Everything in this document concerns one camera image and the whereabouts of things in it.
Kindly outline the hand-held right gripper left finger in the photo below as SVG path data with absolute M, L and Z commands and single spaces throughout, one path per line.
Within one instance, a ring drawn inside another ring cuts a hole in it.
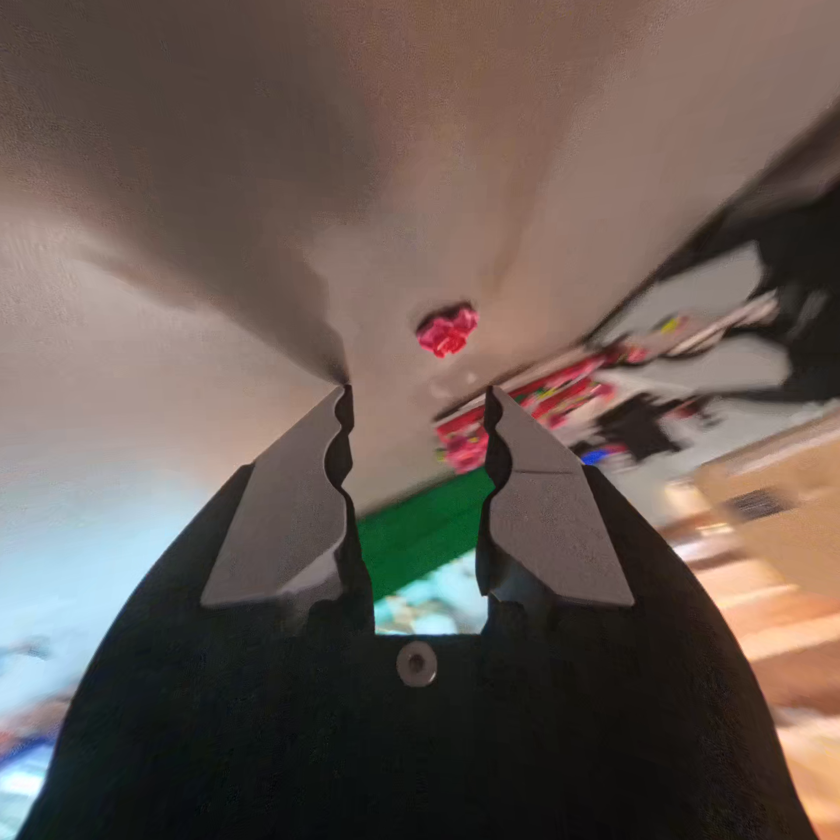
M 201 605 L 309 611 L 358 597 L 372 607 L 354 505 L 351 385 L 339 385 L 253 463 Z

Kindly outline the large green storage bin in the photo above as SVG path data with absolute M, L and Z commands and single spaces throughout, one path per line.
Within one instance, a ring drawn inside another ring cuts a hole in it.
M 494 486 L 480 467 L 357 521 L 375 602 L 476 548 Z

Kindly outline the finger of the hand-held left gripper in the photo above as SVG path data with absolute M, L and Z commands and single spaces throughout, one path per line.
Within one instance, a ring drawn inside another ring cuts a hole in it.
M 690 312 L 675 316 L 669 347 L 670 358 L 691 358 L 716 347 L 733 330 L 763 326 L 780 313 L 781 305 L 775 294 L 741 302 L 737 307 L 721 313 Z

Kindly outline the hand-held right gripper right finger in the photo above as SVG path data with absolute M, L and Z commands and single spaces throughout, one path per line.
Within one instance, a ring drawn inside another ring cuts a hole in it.
M 479 520 L 480 592 L 535 607 L 635 604 L 580 460 L 507 392 L 486 392 L 485 470 L 492 488 Z

